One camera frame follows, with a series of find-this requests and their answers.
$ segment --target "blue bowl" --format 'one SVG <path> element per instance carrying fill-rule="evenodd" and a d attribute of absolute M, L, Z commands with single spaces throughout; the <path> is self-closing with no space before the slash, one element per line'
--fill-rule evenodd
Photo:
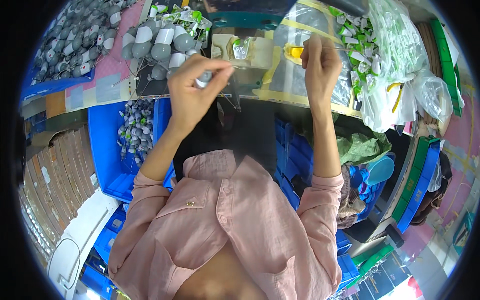
<path fill-rule="evenodd" d="M 365 181 L 368 185 L 375 185 L 382 181 L 388 180 L 395 169 L 395 162 L 388 156 L 384 156 L 379 160 L 367 164 L 370 176 Z"/>

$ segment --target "white wall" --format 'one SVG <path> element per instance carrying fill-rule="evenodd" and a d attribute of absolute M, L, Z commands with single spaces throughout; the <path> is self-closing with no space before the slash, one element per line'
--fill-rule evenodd
<path fill-rule="evenodd" d="M 70 238 L 78 244 L 81 252 L 80 269 L 98 235 L 119 205 L 119 201 L 104 195 L 98 188 L 95 194 L 80 207 L 77 218 L 65 229 L 61 240 Z M 66 300 L 71 300 L 78 280 L 79 253 L 76 245 L 70 240 L 64 241 L 60 246 L 59 244 L 60 242 L 48 264 L 50 268 L 48 276 L 60 294 Z"/>

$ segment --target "finger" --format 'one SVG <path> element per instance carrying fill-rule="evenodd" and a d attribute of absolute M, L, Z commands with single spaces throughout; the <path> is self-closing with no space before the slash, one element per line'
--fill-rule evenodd
<path fill-rule="evenodd" d="M 211 104 L 217 95 L 227 86 L 228 80 L 234 71 L 235 69 L 233 67 L 220 70 L 202 90 L 202 100 Z"/>

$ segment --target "gray ball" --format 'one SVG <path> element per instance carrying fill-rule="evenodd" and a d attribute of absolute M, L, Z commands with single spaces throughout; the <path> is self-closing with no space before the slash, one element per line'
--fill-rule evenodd
<path fill-rule="evenodd" d="M 193 37 L 191 37 L 189 34 L 183 34 L 179 35 L 173 41 L 173 45 L 175 46 L 176 50 L 180 52 L 186 52 L 195 47 L 195 42 L 193 40 Z"/>
<path fill-rule="evenodd" d="M 134 43 L 130 43 L 125 47 L 123 47 L 123 49 L 121 50 L 121 56 L 123 57 L 124 60 L 133 59 L 133 52 L 132 52 L 133 45 Z"/>
<path fill-rule="evenodd" d="M 170 45 L 155 44 L 152 47 L 152 57 L 157 61 L 161 61 L 169 57 L 171 51 L 172 51 L 172 47 Z"/>
<path fill-rule="evenodd" d="M 152 44 L 150 42 L 144 43 L 134 43 L 132 48 L 133 57 L 136 59 L 145 57 L 152 48 Z"/>

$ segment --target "wire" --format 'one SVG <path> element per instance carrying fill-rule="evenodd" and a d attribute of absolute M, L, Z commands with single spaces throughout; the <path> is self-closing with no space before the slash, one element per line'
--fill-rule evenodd
<path fill-rule="evenodd" d="M 60 241 L 60 243 L 58 244 L 58 246 L 55 248 L 55 250 L 52 253 L 52 257 L 50 258 L 50 265 L 48 265 L 48 270 L 47 270 L 47 276 L 49 276 L 49 277 L 50 277 L 50 267 L 52 267 L 53 256 L 55 255 L 55 252 L 57 252 L 57 249 L 60 247 L 60 245 L 66 240 L 71 240 L 75 244 L 75 246 L 77 246 L 77 249 L 78 249 L 78 269 L 77 269 L 77 275 L 75 275 L 75 278 L 77 278 L 78 274 L 80 273 L 80 256 L 82 255 L 82 252 L 80 251 L 80 247 L 78 247 L 78 244 L 74 240 L 72 240 L 70 238 L 66 238 L 66 239 L 62 239 Z M 65 286 L 64 287 L 66 289 L 70 290 L 70 289 L 73 288 L 74 284 L 75 284 L 75 280 L 73 281 L 71 287 L 69 287 L 69 288 L 65 287 Z"/>

